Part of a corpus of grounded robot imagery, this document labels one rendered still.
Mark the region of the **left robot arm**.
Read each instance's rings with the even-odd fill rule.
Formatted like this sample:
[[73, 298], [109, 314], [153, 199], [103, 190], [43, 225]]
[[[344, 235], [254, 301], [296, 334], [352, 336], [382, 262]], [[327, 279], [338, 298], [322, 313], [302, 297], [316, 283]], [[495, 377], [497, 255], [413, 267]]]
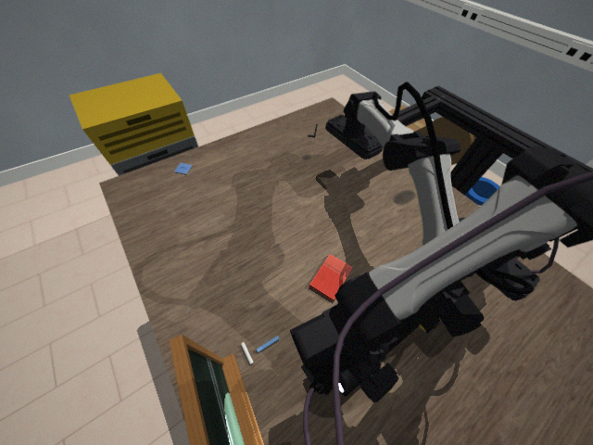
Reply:
[[593, 180], [547, 195], [539, 191], [585, 173], [558, 149], [532, 146], [507, 163], [502, 185], [468, 217], [410, 254], [341, 285], [334, 295], [337, 305], [290, 330], [301, 368], [318, 394], [332, 391], [338, 336], [371, 295], [378, 294], [349, 328], [343, 346], [364, 343], [372, 352], [387, 347], [399, 340], [395, 326], [483, 266], [506, 286], [524, 288], [499, 273], [535, 287], [539, 277], [515, 257], [534, 259], [552, 249], [547, 242], [576, 229], [560, 239], [567, 248], [592, 241]]

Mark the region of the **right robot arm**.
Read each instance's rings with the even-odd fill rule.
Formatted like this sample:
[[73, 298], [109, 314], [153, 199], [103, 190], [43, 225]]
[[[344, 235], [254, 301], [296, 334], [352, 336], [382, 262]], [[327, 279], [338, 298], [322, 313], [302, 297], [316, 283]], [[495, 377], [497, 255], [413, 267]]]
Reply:
[[[436, 137], [441, 161], [439, 166], [431, 141], [428, 141], [430, 136], [414, 132], [398, 120], [389, 120], [374, 105], [373, 93], [352, 94], [344, 108], [346, 116], [336, 116], [327, 124], [366, 154], [383, 146], [383, 160], [388, 170], [409, 167], [419, 199], [425, 245], [459, 223], [450, 165], [451, 155], [461, 152], [460, 142]], [[365, 126], [378, 140], [365, 131]], [[467, 274], [428, 299], [435, 303], [434, 309], [452, 337], [472, 332], [484, 320], [484, 315], [469, 298], [470, 292], [461, 282], [474, 273]]]

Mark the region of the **light blue flat bar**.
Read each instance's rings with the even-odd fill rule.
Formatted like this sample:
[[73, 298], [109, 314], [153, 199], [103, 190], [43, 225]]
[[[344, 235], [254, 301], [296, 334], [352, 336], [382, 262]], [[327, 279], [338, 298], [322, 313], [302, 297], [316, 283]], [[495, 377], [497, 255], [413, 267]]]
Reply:
[[257, 348], [257, 351], [260, 352], [260, 351], [264, 350], [265, 348], [267, 348], [268, 346], [270, 346], [272, 343], [274, 343], [277, 340], [279, 340], [278, 336], [273, 338], [272, 340], [268, 341], [264, 345], [260, 346], [259, 348]]

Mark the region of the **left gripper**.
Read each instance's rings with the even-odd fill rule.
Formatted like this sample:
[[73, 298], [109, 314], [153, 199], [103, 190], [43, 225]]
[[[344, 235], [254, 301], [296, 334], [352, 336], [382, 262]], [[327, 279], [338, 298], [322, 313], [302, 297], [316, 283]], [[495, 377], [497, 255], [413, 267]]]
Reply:
[[378, 402], [397, 383], [397, 372], [389, 363], [381, 368], [380, 361], [386, 358], [382, 350], [371, 352], [363, 345], [347, 344], [342, 351], [355, 360], [348, 370], [372, 402]]

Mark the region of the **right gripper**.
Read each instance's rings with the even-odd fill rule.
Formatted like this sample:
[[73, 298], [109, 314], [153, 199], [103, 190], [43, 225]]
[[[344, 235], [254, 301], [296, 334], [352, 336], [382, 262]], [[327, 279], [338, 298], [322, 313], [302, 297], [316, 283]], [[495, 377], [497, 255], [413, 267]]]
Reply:
[[[435, 329], [439, 324], [442, 323], [441, 319], [437, 315], [434, 309], [435, 303], [426, 301], [420, 309], [413, 314], [418, 320], [420, 320], [419, 327], [425, 332], [429, 333], [433, 328]], [[431, 326], [431, 327], [430, 327]]]

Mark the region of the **white chalk stick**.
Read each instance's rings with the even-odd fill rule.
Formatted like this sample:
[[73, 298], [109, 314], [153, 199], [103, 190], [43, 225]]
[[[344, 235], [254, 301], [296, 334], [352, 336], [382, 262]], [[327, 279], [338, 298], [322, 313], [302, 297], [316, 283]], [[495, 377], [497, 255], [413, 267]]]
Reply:
[[244, 351], [244, 353], [245, 353], [245, 355], [246, 355], [246, 357], [247, 357], [247, 359], [248, 359], [248, 362], [249, 362], [249, 364], [253, 363], [253, 360], [252, 360], [252, 358], [251, 358], [251, 356], [250, 356], [250, 354], [249, 354], [249, 352], [248, 352], [248, 350], [247, 350], [247, 348], [246, 348], [246, 345], [245, 345], [245, 343], [243, 342], [243, 343], [241, 344], [241, 346], [242, 346], [242, 349], [243, 349], [243, 351]]

